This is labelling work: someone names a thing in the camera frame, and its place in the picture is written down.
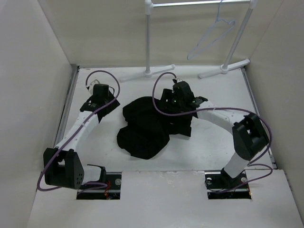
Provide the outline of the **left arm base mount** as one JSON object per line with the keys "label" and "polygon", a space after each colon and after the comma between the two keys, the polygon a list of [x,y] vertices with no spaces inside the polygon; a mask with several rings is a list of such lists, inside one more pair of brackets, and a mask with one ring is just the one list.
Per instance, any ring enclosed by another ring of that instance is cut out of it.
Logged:
{"label": "left arm base mount", "polygon": [[105,180],[97,184],[85,184],[77,191],[77,200],[119,200],[121,197],[122,173],[108,172]]}

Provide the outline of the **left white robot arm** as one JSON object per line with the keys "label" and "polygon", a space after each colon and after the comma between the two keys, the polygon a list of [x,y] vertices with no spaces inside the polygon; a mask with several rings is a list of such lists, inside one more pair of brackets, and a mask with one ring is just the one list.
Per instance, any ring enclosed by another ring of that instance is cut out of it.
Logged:
{"label": "left white robot arm", "polygon": [[91,96],[80,108],[71,129],[54,148],[47,148],[43,154],[43,176],[47,185],[75,190],[87,184],[98,190],[106,185],[105,168],[83,165],[79,157],[79,147],[100,124],[102,118],[120,103],[115,99],[109,85],[95,84],[89,86],[88,90]]}

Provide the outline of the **white clothes rack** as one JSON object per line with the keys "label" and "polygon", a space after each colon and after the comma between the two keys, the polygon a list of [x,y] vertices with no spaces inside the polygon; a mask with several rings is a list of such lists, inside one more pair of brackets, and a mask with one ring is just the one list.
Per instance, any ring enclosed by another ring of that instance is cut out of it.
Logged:
{"label": "white clothes rack", "polygon": [[157,3],[154,4],[151,0],[146,0],[144,2],[145,5],[145,15],[146,15],[146,29],[145,29],[145,70],[142,73],[134,74],[132,76],[124,76],[121,78],[121,82],[127,82],[136,80],[139,78],[150,78],[153,75],[165,73],[167,71],[173,71],[175,69],[175,65],[171,64],[169,66],[163,66],[158,71],[151,70],[151,14],[152,10],[155,8],[165,8],[165,7],[181,7],[181,6],[197,6],[197,5],[217,5],[221,4],[241,4],[247,3],[248,10],[244,16],[242,24],[239,28],[239,31],[235,37],[235,40],[232,44],[232,47],[228,53],[228,56],[221,66],[215,68],[214,70],[207,71],[204,73],[198,74],[200,79],[216,76],[219,74],[227,74],[229,71],[235,70],[240,67],[244,67],[250,63],[249,59],[245,59],[239,62],[232,64],[230,61],[232,60],[233,54],[238,46],[238,43],[242,37],[242,34],[246,28],[246,25],[250,19],[250,16],[257,5],[256,0],[204,0],[204,1],[188,1],[188,2],[173,2],[173,3]]}

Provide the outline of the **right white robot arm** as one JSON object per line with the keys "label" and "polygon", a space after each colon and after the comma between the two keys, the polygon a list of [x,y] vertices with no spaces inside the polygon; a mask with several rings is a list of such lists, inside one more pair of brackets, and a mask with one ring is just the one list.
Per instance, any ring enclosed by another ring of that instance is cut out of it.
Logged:
{"label": "right white robot arm", "polygon": [[191,115],[211,122],[232,134],[234,154],[221,170],[220,182],[226,188],[233,187],[238,177],[257,153],[270,142],[260,118],[247,110],[220,108],[208,99],[194,93],[185,81],[174,80],[172,89],[164,89],[161,101],[166,102],[166,113],[175,116]]}

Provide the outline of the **black trousers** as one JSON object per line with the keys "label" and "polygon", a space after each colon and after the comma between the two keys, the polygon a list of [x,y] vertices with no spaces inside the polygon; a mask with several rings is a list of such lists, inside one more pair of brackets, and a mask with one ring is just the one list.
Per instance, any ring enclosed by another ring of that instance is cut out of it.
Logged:
{"label": "black trousers", "polygon": [[119,130],[117,144],[132,157],[149,160],[168,144],[171,135],[191,136],[191,115],[162,115],[150,96],[126,105],[123,116],[127,126]]}

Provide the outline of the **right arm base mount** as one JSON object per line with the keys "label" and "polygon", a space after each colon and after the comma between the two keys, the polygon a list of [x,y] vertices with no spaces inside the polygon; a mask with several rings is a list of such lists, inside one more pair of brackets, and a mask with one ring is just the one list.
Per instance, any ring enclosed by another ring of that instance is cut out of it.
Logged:
{"label": "right arm base mount", "polygon": [[204,184],[209,200],[251,199],[245,171],[235,179],[224,177],[219,171],[205,172]]}

